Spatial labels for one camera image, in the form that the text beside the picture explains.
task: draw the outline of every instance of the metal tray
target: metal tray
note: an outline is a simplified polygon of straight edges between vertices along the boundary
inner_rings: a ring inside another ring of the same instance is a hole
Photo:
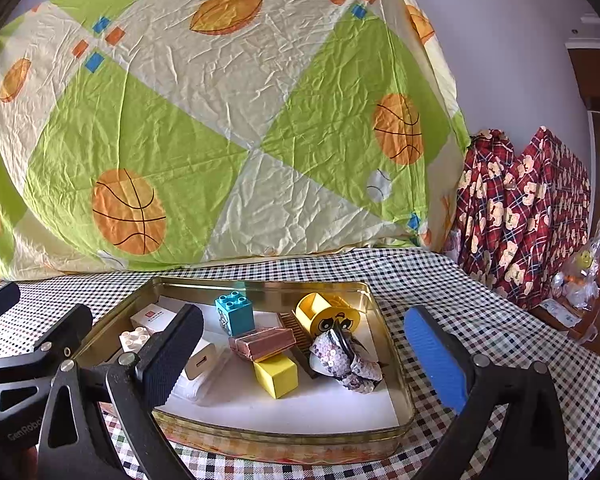
[[[107,361],[120,350],[121,332],[130,318],[160,296],[189,303],[213,304],[221,294],[239,290],[256,311],[289,313],[305,295],[340,295],[368,320],[398,426],[382,430],[335,434],[262,433],[197,422],[161,410],[154,418],[165,436],[185,446],[247,460],[299,464],[343,464],[380,460],[393,454],[413,421],[415,410],[400,358],[384,317],[368,285],[360,282],[231,282],[157,277],[121,301],[94,325],[74,358],[81,366]]]

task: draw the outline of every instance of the checkered tablecloth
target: checkered tablecloth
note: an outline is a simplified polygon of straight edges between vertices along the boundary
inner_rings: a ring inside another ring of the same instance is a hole
[[[440,405],[404,338],[402,318],[414,304],[424,304],[471,353],[487,354],[495,363],[509,366],[528,367],[533,360],[547,362],[562,407],[570,478],[584,478],[600,458],[600,357],[469,279],[444,256],[422,250],[355,250],[318,258],[160,274],[222,280],[368,283],[411,379],[418,412],[402,449],[389,459],[359,465],[312,467],[247,462],[174,444],[196,478],[362,480],[413,476],[454,418],[451,410]],[[63,276],[20,284],[20,303],[0,318],[0,356],[30,351],[36,339],[75,303],[88,305],[99,319],[155,275]],[[481,470],[503,418],[504,409],[496,409],[464,478]],[[127,473],[132,478],[144,478],[118,421],[107,415],[106,423]]]

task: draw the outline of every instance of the wall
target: wall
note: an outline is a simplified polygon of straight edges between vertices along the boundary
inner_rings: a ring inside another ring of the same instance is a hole
[[[18,15],[42,0],[23,0]],[[586,0],[418,0],[454,72],[470,131],[505,130],[516,150],[544,125],[590,167],[587,113],[564,43]]]

